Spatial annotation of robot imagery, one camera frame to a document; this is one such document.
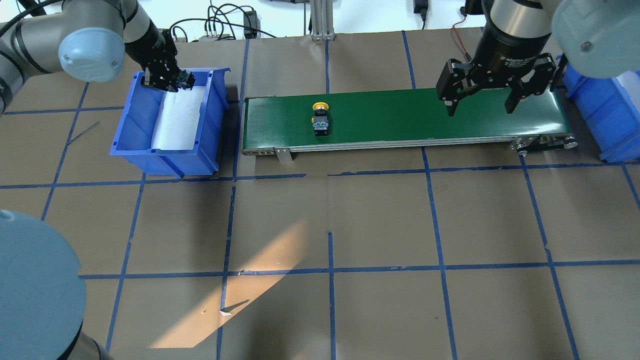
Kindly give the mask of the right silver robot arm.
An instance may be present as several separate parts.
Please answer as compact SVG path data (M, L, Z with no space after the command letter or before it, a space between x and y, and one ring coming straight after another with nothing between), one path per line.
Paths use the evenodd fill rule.
M639 70L637 0L467 0L461 13L486 24L474 54L449 59L439 76L436 93L451 117L464 98L502 88L512 114L528 96L552 91L567 65L594 79Z

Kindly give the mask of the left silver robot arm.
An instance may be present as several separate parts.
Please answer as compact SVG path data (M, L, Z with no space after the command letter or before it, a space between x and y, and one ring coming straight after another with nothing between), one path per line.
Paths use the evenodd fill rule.
M179 68L178 50L137 0L63 0L39 14L33 2L1 28L1 110L34 76L64 71L83 82L119 77L125 55L141 66L144 88L189 90L195 78ZM109 360L83 332L86 282L73 248L50 225L1 211L1 358Z

